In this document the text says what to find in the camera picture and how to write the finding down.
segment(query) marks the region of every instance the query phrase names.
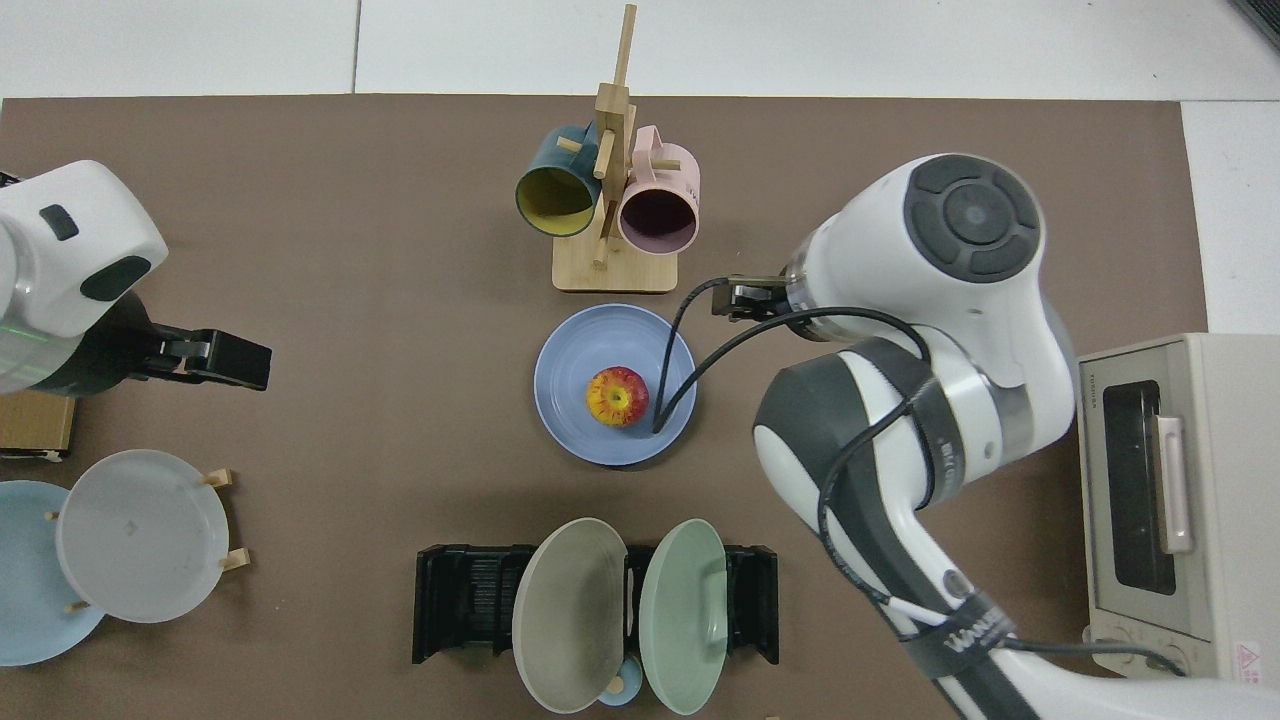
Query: oven window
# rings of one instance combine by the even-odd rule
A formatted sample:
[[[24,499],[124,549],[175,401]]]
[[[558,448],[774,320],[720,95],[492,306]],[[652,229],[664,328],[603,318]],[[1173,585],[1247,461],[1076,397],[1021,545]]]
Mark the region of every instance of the oven window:
[[[1155,380],[1102,391],[1111,489],[1111,551],[1116,580],[1132,588],[1174,594],[1174,556],[1160,550],[1153,436],[1160,413]]]

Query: warning label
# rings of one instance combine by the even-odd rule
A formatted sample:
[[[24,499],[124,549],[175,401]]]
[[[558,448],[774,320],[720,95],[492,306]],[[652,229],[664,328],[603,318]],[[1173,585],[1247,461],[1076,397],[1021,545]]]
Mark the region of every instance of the warning label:
[[[1235,679],[1262,684],[1262,646],[1256,642],[1235,643]]]

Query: black cable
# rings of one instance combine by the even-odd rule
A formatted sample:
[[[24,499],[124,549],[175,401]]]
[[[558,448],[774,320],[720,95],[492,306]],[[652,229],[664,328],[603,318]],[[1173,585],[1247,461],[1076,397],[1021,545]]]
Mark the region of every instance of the black cable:
[[[831,528],[827,521],[827,507],[831,505],[831,496],[836,491],[836,482],[840,479],[841,473],[845,471],[849,461],[852,460],[854,455],[867,445],[868,442],[876,439],[877,436],[888,429],[890,425],[899,421],[910,414],[915,400],[927,391],[937,378],[931,378],[922,383],[911,395],[904,397],[892,410],[884,414],[883,418],[869,425],[863,432],[854,436],[854,439],[845,443],[836,454],[835,460],[832,460],[831,466],[827,469],[827,475],[823,478],[822,483],[818,486],[818,539],[822,541],[822,547],[827,551],[827,557],[831,562],[840,570],[840,574],[845,577],[855,588],[863,591],[872,601],[881,605],[888,605],[891,598],[890,594],[884,593],[879,588],[872,585],[864,580],[850,565],[841,557],[840,552],[836,550],[836,543],[831,539]]]
[[[1006,637],[1000,642],[1001,647],[1009,650],[1016,650],[1023,652],[1034,652],[1036,655],[1140,655],[1156,662],[1165,670],[1169,670],[1179,678],[1185,678],[1187,673],[1178,666],[1176,662],[1170,660],[1167,656],[1161,655],[1151,648],[1142,647],[1140,644],[1129,643],[1110,643],[1110,642],[1094,642],[1094,643],[1041,643],[1024,641],[1014,637]]]
[[[676,345],[676,333],[680,329],[680,320],[685,316],[685,310],[689,310],[689,306],[698,299],[699,295],[721,284],[728,284],[728,278],[712,278],[695,287],[692,292],[685,296],[685,300],[680,304],[680,309],[676,310],[676,316],[671,320],[671,332],[667,333],[667,348],[662,352],[662,377],[658,379],[657,400],[653,404],[653,434],[662,432],[662,425],[667,424],[667,420],[663,419],[662,425],[659,425],[658,416],[662,415],[662,393],[667,391],[667,372],[671,369],[671,348]]]
[[[909,323],[899,318],[895,318],[888,313],[881,313],[879,310],[870,310],[868,307],[814,307],[810,310],[795,310],[787,313],[786,315],[769,318],[768,320],[764,320],[763,323],[733,336],[723,345],[717,347],[714,352],[708,355],[705,360],[699,363],[698,366],[694,368],[694,372],[690,373],[687,378],[685,378],[685,382],[680,383],[680,388],[677,388],[676,392],[671,396],[669,404],[667,404],[666,406],[662,405],[654,406],[653,433],[657,434],[662,432],[662,428],[667,424],[667,420],[671,419],[671,414],[675,411],[676,405],[678,405],[681,398],[684,398],[685,395],[690,391],[690,388],[694,387],[694,383],[698,382],[698,378],[703,377],[703,374],[712,365],[714,365],[717,360],[728,354],[728,351],[751,340],[753,337],[772,331],[773,328],[777,328],[780,325],[786,325],[796,320],[804,320],[808,318],[826,318],[832,315],[840,315],[846,318],[865,318],[869,320],[877,320],[884,323],[886,325],[892,327],[893,329],[901,332],[908,338],[910,338],[910,341],[914,342],[915,346],[920,350],[920,359],[925,364],[931,361],[929,348],[924,342],[924,337],[922,337],[920,333],[916,332],[915,328],[913,328]],[[672,332],[675,332],[675,325],[672,325]],[[662,400],[660,388],[658,400],[659,402]]]

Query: red yellow apple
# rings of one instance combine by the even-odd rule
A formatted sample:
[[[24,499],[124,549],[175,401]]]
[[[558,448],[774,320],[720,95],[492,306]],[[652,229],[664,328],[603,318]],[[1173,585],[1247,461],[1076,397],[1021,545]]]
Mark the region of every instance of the red yellow apple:
[[[611,428],[625,428],[649,409],[649,386],[631,368],[605,368],[586,383],[586,409]]]

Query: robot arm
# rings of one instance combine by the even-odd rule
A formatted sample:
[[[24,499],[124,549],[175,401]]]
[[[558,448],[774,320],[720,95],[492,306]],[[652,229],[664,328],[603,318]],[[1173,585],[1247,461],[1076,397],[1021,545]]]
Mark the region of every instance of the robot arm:
[[[833,559],[965,717],[1280,716],[1280,697],[1243,684],[1088,678],[1011,650],[1012,621],[916,520],[1070,424],[1071,356],[1038,288],[1043,238],[1012,173],[938,155],[855,197],[783,281],[731,282],[717,300],[731,315],[864,306],[914,328],[846,316],[795,327],[852,345],[778,374],[755,419],[760,464],[792,511],[828,530]],[[858,445],[873,425],[882,432]]]
[[[0,393],[84,396],[128,377],[266,387],[266,347],[150,322],[132,288],[169,250],[110,170],[82,160],[3,178]]]

